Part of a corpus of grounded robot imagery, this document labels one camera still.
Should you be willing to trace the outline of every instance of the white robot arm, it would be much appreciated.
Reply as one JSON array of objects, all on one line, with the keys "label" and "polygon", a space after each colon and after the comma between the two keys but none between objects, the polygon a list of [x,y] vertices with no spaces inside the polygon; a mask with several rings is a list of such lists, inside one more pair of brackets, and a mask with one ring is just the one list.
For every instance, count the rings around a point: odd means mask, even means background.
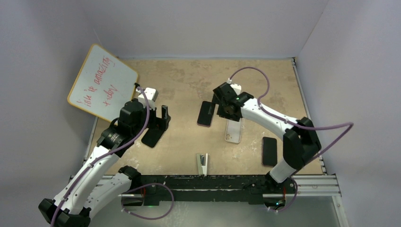
[{"label": "white robot arm", "polygon": [[249,119],[283,140],[283,159],[266,174],[267,180],[271,183],[282,183],[295,171],[304,167],[322,148],[315,131],[302,130],[288,124],[288,121],[313,127],[312,121],[306,117],[298,120],[262,105],[268,112],[286,119],[286,121],[278,120],[263,112],[258,105],[258,100],[252,95],[246,92],[237,94],[235,87],[238,85],[223,83],[213,90],[213,100],[219,104],[218,115],[232,121],[239,121],[241,118]]},{"label": "white robot arm", "polygon": [[[124,144],[135,138],[144,127],[149,129],[143,136],[142,143],[154,147],[167,130],[171,119],[168,107],[162,106],[162,117],[157,118],[155,108],[157,91],[146,88],[144,92],[147,100],[140,94],[137,99],[124,105],[120,117],[113,120],[109,128],[102,132],[91,156],[70,183],[53,199],[43,199],[39,204],[39,210],[48,223],[56,215],[57,227],[87,227],[91,218],[112,199],[141,186],[140,173],[130,166],[122,167],[118,174],[102,186],[96,185],[129,146],[108,154],[111,150],[124,147]],[[147,125],[145,125],[146,101],[149,103]]]}]

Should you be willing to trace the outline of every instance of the wooden table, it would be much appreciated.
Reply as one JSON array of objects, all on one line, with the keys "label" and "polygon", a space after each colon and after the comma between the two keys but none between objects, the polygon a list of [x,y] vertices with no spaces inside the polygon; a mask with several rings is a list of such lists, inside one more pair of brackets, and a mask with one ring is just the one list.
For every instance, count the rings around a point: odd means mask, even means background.
[{"label": "wooden table", "polygon": [[[245,120],[241,142],[226,142],[227,120],[214,116],[210,127],[198,126],[196,121],[203,100],[211,101],[212,90],[225,82],[237,69],[254,66],[270,79],[269,94],[262,102],[288,116],[306,116],[296,76],[290,60],[127,60],[139,74],[142,87],[159,91],[157,107],[167,105],[171,122],[169,129],[154,148],[136,141],[106,174],[114,175],[129,165],[145,175],[196,175],[196,153],[209,153],[208,174],[247,175],[265,174],[270,167],[262,165],[262,137],[273,133]],[[266,90],[266,80],[255,70],[239,72],[233,81],[255,97]],[[99,119],[92,140],[96,145],[100,133],[109,123]],[[278,139],[278,157],[282,159],[282,142]],[[322,174],[320,162],[308,164],[300,174]]]}]

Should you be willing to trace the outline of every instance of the gray wall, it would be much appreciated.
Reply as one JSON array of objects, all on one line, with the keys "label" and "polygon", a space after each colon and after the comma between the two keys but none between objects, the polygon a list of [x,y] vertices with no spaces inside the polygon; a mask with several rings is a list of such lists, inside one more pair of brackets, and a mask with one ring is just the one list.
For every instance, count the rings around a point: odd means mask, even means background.
[{"label": "gray wall", "polygon": [[82,0],[120,57],[295,57],[328,0]]},{"label": "gray wall", "polygon": [[77,172],[94,118],[67,95],[96,41],[75,1],[1,1],[1,226],[47,226],[39,202]]},{"label": "gray wall", "polygon": [[398,0],[330,0],[297,63],[315,124],[355,122],[324,156],[353,227],[401,223],[400,12]]}]

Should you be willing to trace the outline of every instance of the purple cable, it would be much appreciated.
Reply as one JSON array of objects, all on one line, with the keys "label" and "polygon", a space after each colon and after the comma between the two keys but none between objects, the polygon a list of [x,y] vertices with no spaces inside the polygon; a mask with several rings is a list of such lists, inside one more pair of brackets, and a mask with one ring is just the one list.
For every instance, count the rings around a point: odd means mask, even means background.
[{"label": "purple cable", "polygon": [[170,195],[171,195],[171,206],[170,206],[170,209],[168,209],[168,211],[167,211],[164,215],[162,215],[162,216],[160,216],[160,217],[157,217],[157,218],[148,218],[148,217],[144,217],[144,216],[141,216],[141,215],[132,213],[131,211],[125,209],[124,204],[123,204],[123,202],[122,202],[122,200],[121,200],[121,207],[122,207],[122,210],[125,211],[127,214],[131,214],[131,215],[133,215],[133,216],[136,216],[136,217],[138,217],[138,218],[142,218],[142,219],[145,219],[145,220],[157,220],[157,219],[161,219],[161,218],[164,218],[165,216],[167,216],[167,215],[171,212],[171,210],[173,209],[173,206],[174,206],[174,196],[173,196],[173,192],[172,192],[167,186],[165,186],[164,184],[161,184],[161,183],[148,183],[148,184],[143,185],[143,186],[141,186],[141,187],[131,189],[131,190],[127,191],[126,193],[134,192],[134,191],[136,191],[136,190],[139,190],[139,189],[141,189],[141,188],[145,188],[145,187],[148,187],[148,186],[151,186],[151,185],[163,186],[163,187],[165,187],[165,188],[167,189],[167,191],[168,191],[168,192],[170,193]]},{"label": "purple cable", "polygon": [[[300,128],[300,129],[311,130],[311,131],[332,130],[332,129],[339,129],[339,128],[348,126],[348,128],[347,128],[346,130],[344,130],[344,132],[342,132],[333,142],[331,142],[327,147],[325,147],[325,148],[322,149],[320,152],[318,152],[318,153],[317,153],[310,161],[308,161],[305,165],[309,164],[310,162],[312,162],[313,160],[315,160],[316,158],[318,158],[320,155],[322,155],[323,153],[325,153],[325,152],[326,152],[328,149],[330,149],[335,143],[337,143],[345,134],[347,134],[347,132],[349,132],[349,130],[351,130],[352,126],[354,126],[354,123],[353,123],[353,122],[347,122],[347,123],[342,123],[342,124],[337,124],[337,125],[332,125],[332,126],[326,126],[326,127],[305,127],[305,126],[299,125],[299,124],[297,124],[297,123],[295,123],[295,122],[291,122],[291,121],[289,121],[289,120],[287,120],[287,119],[285,119],[285,118],[282,118],[282,117],[280,117],[280,116],[277,116],[277,115],[275,115],[275,114],[273,114],[273,113],[270,113],[270,112],[267,111],[265,108],[263,108],[262,103],[261,103],[261,99],[262,99],[263,97],[265,97],[265,96],[267,95],[267,93],[269,92],[269,90],[270,90],[270,81],[269,81],[269,78],[267,77],[267,75],[266,75],[262,70],[260,70],[260,69],[258,69],[258,68],[256,68],[256,67],[251,67],[251,66],[243,67],[243,68],[240,68],[240,69],[238,69],[237,71],[235,71],[235,72],[231,75],[231,77],[230,77],[229,79],[232,80],[232,78],[235,76],[235,74],[237,74],[239,71],[242,71],[242,70],[244,70],[244,69],[253,69],[253,70],[256,70],[256,71],[260,72],[260,73],[265,77],[265,79],[266,79],[266,81],[267,81],[267,89],[266,89],[266,92],[258,98],[258,106],[259,106],[260,109],[261,109],[263,112],[265,112],[267,115],[272,116],[272,117],[274,117],[274,118],[276,118],[276,119],[278,119],[278,120],[281,120],[281,121],[283,121],[284,123],[289,123],[289,124],[291,124],[291,125],[293,125],[293,126],[295,126],[295,127],[298,127],[298,128]],[[294,182],[294,185],[295,185],[295,194],[294,194],[294,197],[293,197],[292,200],[288,203],[288,205],[285,206],[285,207],[284,207],[283,209],[281,209],[280,211],[284,211],[285,209],[287,209],[287,208],[294,202],[294,200],[295,200],[295,198],[296,198],[296,195],[298,194],[298,184],[295,182],[294,178],[291,177],[291,179],[292,179],[292,181]]]},{"label": "purple cable", "polygon": [[[135,140],[137,140],[137,139],[139,138],[139,136],[141,136],[141,134],[143,133],[143,131],[146,129],[146,127],[147,127],[147,125],[148,125],[148,122],[149,122],[149,115],[150,115],[149,101],[148,101],[148,99],[147,99],[147,97],[146,97],[146,94],[145,94],[145,92],[143,91],[143,89],[142,89],[141,87],[138,87],[138,90],[141,92],[141,94],[143,94],[143,96],[144,96],[144,98],[145,98],[145,102],[146,102],[146,119],[145,119],[145,124],[143,125],[142,129],[139,131],[139,133],[138,133],[133,139],[131,139],[130,141],[128,141],[126,144],[122,145],[121,147],[119,147],[119,148],[117,148],[117,149],[111,150],[111,151],[109,151],[108,153],[99,156],[98,158],[95,158],[95,159],[93,160],[93,162],[90,163],[90,166],[94,166],[94,165],[96,164],[96,162],[98,162],[99,160],[101,160],[102,158],[104,158],[104,157],[106,157],[106,156],[108,156],[108,155],[112,155],[112,154],[114,154],[115,152],[117,152],[117,151],[119,151],[119,150],[121,150],[121,149],[124,149],[124,148],[126,148],[126,147],[128,147],[128,146],[131,146],[131,145],[135,142]],[[58,205],[57,208],[56,208],[56,211],[55,211],[54,214],[53,214],[52,221],[51,221],[51,223],[50,223],[50,227],[54,227],[54,224],[56,223],[57,214],[59,213],[59,211],[60,211],[61,207],[63,206],[64,202],[66,201],[66,199],[68,198],[68,196],[71,194],[71,192],[72,192],[72,190],[75,188],[75,186],[77,186],[78,182],[83,178],[83,176],[88,172],[88,170],[89,170],[90,168],[91,168],[91,167],[87,166],[87,167],[81,172],[81,174],[76,178],[76,180],[71,184],[70,188],[67,190],[67,192],[66,192],[65,195],[63,196],[63,200],[60,201],[59,205]]]}]

